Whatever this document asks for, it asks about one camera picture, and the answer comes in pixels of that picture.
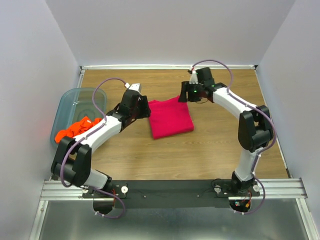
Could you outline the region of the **pink t-shirt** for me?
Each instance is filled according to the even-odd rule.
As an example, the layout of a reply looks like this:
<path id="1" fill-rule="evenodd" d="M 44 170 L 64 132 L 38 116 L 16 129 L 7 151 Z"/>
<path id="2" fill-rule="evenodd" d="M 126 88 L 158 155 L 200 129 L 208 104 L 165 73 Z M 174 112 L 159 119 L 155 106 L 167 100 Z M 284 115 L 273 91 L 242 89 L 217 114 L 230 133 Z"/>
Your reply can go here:
<path id="1" fill-rule="evenodd" d="M 153 139 L 157 140 L 194 130 L 188 104 L 179 102 L 178 96 L 165 101 L 151 100 L 148 105 L 151 110 L 149 124 Z"/>

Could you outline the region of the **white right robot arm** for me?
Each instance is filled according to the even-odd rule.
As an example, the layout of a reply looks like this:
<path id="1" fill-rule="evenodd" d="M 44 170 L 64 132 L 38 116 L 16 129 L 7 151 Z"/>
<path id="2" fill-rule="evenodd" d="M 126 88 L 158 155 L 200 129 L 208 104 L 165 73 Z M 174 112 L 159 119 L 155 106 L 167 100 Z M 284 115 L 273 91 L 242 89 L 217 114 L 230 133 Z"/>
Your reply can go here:
<path id="1" fill-rule="evenodd" d="M 216 83 L 210 68 L 188 70 L 190 79 L 181 83 L 179 102 L 198 102 L 201 99 L 215 103 L 230 112 L 238 120 L 238 142 L 242 147 L 237 168 L 231 179 L 214 180 L 218 195 L 241 196 L 256 183 L 255 172 L 263 151 L 275 138 L 269 109 L 265 105 L 253 105 L 235 95 L 228 86 Z"/>

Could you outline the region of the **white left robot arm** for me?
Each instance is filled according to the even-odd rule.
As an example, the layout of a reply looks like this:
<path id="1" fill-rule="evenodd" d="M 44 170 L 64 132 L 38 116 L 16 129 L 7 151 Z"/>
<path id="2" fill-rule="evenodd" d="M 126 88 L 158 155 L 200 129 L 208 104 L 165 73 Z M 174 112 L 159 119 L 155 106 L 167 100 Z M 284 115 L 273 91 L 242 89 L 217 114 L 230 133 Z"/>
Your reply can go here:
<path id="1" fill-rule="evenodd" d="M 64 182 L 76 187 L 91 187 L 99 197 L 107 197 L 112 191 L 112 178 L 91 168 L 92 154 L 137 119 L 150 115 L 148 98 L 141 95 L 141 85 L 130 85 L 121 102 L 98 124 L 76 137 L 62 138 L 51 165 L 51 173 L 57 177 L 63 173 Z"/>

